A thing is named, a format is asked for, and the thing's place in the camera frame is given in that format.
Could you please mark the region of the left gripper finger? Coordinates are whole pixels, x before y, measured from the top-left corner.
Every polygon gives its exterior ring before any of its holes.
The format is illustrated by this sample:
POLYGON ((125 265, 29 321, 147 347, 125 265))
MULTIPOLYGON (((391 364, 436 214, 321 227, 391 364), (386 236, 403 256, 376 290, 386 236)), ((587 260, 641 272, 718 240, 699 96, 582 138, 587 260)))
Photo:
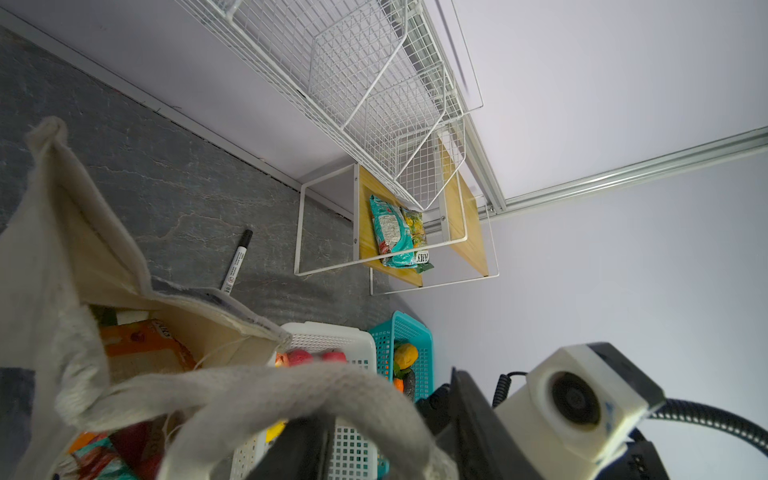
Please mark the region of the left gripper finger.
POLYGON ((325 479, 332 443, 332 417, 310 416, 291 420, 246 479, 325 479))

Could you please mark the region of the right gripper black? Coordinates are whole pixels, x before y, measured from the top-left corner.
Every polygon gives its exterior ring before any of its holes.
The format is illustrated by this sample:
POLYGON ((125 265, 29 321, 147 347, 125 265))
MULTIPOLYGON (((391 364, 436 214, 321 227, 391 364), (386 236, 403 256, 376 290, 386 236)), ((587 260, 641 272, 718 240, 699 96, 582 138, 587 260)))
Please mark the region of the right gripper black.
POLYGON ((541 477, 468 372, 454 369, 451 381, 416 407, 461 479, 541 477))

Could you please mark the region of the orange snack bag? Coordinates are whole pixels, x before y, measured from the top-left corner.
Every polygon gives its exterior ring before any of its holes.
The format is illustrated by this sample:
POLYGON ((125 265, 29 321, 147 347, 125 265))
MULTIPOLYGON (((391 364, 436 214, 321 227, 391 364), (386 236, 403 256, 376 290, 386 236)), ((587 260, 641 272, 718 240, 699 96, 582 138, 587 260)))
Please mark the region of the orange snack bag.
POLYGON ((112 383, 146 374, 191 371, 195 360, 189 350, 158 320, 100 328, 112 383))

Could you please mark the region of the teal snack bag top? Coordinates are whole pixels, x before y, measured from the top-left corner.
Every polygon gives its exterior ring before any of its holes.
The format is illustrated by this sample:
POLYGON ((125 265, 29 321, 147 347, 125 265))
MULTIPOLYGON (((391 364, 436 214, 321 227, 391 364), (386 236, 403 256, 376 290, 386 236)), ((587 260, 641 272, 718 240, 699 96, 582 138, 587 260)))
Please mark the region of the teal snack bag top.
POLYGON ((108 435, 93 436, 69 452, 58 467, 60 479, 139 479, 108 435))

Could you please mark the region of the teal snack bag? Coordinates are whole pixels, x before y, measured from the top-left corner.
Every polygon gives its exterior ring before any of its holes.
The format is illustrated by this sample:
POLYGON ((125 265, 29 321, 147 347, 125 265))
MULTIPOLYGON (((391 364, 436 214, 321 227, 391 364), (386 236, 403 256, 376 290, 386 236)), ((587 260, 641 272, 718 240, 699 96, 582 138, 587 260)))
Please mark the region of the teal snack bag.
POLYGON ((381 263, 391 268, 413 269, 416 265, 416 254, 411 252, 413 236, 400 208, 376 195, 369 197, 369 206, 378 252, 389 254, 381 258, 381 263))
POLYGON ((69 452, 58 467, 60 479, 139 479, 108 435, 93 436, 69 452))

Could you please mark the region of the cream canvas tote bag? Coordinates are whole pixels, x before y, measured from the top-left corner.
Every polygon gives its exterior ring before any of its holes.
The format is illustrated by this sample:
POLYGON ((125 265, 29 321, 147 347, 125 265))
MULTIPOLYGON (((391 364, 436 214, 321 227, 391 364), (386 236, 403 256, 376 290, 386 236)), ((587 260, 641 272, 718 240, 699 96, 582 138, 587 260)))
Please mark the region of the cream canvas tote bag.
POLYGON ((1 475, 49 479, 85 433, 183 413, 162 479, 206 479, 281 420, 356 429, 395 479, 454 479, 416 408, 376 373, 316 360, 277 367, 290 334, 217 289, 154 278, 136 242, 44 119, 1 235, 1 475))

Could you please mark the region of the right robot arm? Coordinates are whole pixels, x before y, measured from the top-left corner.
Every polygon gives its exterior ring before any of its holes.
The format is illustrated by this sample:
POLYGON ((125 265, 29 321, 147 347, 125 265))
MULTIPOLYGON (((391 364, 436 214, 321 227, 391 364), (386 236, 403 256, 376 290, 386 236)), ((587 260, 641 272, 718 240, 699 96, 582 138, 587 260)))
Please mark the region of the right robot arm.
MULTIPOLYGON (((493 394, 492 404, 501 403, 506 400, 509 394, 512 380, 515 377, 524 378, 525 372, 515 371, 510 374, 502 374, 497 382, 496 390, 493 394)), ((455 457, 456 435, 454 424, 450 415, 451 390, 449 384, 443 384, 437 388, 430 396, 418 399, 415 403, 417 410, 426 421, 427 426, 436 436, 438 445, 443 448, 451 457, 455 457)), ((704 467, 693 467, 694 460, 703 460, 704 466, 719 465, 725 472, 724 466, 726 460, 735 465, 735 460, 726 454, 735 452, 735 440, 714 441, 713 431, 728 435, 732 439, 739 439, 749 444, 761 452, 767 458, 767 431, 758 425, 750 422, 735 414, 731 414, 722 409, 709 407, 700 403, 668 399, 661 410, 654 413, 650 420, 662 420, 673 422, 678 426, 687 425, 685 433, 694 433, 693 426, 708 429, 705 435, 707 442, 683 442, 691 438, 675 438, 679 440, 675 447, 685 448, 675 450, 673 454, 672 440, 662 441, 661 456, 656 446, 650 439, 646 438, 639 429, 630 433, 627 453, 623 454, 619 460, 614 461, 608 467, 603 469, 596 479, 669 479, 666 466, 663 460, 672 460, 675 474, 680 473, 675 479, 683 479, 682 472, 705 473, 704 467), (708 447, 729 447, 725 450, 710 449, 705 451, 702 448, 708 447)))

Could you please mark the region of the teal snack bag lower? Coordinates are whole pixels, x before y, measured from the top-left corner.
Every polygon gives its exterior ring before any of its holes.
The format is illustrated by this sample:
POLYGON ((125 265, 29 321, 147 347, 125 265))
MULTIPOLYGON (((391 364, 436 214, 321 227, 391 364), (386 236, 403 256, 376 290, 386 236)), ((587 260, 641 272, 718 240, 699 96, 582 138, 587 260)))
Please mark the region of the teal snack bag lower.
POLYGON ((413 236, 400 208, 376 195, 369 197, 369 206, 378 252, 389 254, 381 258, 381 263, 391 268, 413 269, 416 265, 416 254, 411 252, 413 236))

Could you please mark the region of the green snack bag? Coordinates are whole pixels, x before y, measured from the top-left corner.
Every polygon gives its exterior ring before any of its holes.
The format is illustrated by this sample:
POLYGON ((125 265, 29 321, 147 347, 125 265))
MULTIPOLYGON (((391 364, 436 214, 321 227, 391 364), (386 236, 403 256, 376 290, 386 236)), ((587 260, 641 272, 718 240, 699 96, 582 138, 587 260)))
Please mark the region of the green snack bag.
MULTIPOLYGON (((406 208, 401 208, 401 213, 406 225, 410 230, 414 248, 426 246, 427 234, 424 228, 422 214, 420 212, 406 208)), ((430 263, 428 250, 420 250, 415 252, 414 256, 414 269, 417 273, 421 274, 434 268, 434 266, 430 263)))

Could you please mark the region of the yellow lemon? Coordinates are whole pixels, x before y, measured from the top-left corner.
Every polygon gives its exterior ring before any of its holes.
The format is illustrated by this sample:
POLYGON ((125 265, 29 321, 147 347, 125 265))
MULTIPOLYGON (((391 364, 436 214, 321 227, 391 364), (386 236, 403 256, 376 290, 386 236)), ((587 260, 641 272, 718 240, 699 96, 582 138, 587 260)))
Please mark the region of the yellow lemon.
POLYGON ((271 445, 284 431, 287 422, 282 420, 278 421, 266 430, 265 443, 271 445))

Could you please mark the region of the red apple back left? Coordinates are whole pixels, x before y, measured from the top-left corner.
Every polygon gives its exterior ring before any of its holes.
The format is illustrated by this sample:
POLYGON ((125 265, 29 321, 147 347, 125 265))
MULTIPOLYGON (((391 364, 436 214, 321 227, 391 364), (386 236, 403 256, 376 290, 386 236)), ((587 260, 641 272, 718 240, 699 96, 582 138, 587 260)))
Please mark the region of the red apple back left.
POLYGON ((309 364, 314 360, 314 356, 303 349, 294 349, 284 354, 284 364, 288 367, 309 364))

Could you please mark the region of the red apple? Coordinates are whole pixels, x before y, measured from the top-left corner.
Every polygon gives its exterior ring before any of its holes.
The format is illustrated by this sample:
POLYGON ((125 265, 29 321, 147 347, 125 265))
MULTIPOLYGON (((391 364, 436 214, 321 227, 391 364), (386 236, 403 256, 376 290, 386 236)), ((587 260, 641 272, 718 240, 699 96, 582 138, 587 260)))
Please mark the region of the red apple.
POLYGON ((331 350, 326 351, 321 355, 321 359, 325 362, 341 362, 341 363, 347 363, 347 356, 343 351, 340 350, 331 350))
POLYGON ((294 349, 284 354, 284 364, 288 367, 309 364, 314 360, 314 356, 303 349, 294 349))

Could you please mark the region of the yellow bell pepper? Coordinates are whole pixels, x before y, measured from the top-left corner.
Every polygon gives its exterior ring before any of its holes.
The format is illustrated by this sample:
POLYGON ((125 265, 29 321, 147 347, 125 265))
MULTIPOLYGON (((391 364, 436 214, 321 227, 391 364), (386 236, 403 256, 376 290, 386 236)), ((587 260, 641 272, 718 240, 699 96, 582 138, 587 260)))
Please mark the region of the yellow bell pepper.
POLYGON ((401 343, 394 350, 394 364, 400 371, 411 368, 418 358, 418 349, 410 343, 401 343))

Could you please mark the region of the teal plastic vegetable basket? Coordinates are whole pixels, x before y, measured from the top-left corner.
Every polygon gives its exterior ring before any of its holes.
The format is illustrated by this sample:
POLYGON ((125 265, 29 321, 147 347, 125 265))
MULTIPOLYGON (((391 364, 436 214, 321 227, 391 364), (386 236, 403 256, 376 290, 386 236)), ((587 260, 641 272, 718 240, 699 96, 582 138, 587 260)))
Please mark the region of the teal plastic vegetable basket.
POLYGON ((376 369, 396 390, 413 403, 434 391, 433 338, 422 323, 396 311, 392 318, 374 328, 376 369))

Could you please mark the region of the black marker pen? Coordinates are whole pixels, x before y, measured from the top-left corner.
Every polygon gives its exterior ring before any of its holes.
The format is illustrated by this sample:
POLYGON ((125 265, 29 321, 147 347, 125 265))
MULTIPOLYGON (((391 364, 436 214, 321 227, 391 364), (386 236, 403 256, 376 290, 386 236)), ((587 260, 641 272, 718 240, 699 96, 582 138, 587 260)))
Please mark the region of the black marker pen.
POLYGON ((253 231, 246 229, 240 237, 239 243, 220 287, 220 290, 227 295, 229 295, 234 288, 239 271, 247 254, 252 236, 253 231))

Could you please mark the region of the white wooden two-tier shelf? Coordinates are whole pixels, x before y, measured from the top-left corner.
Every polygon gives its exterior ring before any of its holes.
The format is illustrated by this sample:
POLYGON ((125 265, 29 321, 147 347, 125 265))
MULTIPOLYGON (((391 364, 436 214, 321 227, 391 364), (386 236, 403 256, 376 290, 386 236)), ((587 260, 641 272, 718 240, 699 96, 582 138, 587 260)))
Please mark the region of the white wooden two-tier shelf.
POLYGON ((401 175, 423 206, 409 205, 395 196, 368 169, 355 163, 301 186, 299 226, 293 272, 298 277, 352 266, 383 273, 395 281, 398 293, 435 289, 495 279, 500 266, 493 230, 493 214, 484 196, 473 192, 465 163, 469 147, 462 128, 434 134, 417 152, 401 175), (320 200, 337 190, 337 199, 352 223, 351 253, 344 260, 313 264, 304 248, 304 210, 310 200, 320 200), (375 231, 371 201, 388 204, 390 211, 409 228, 411 241, 400 250, 385 250, 375 231))

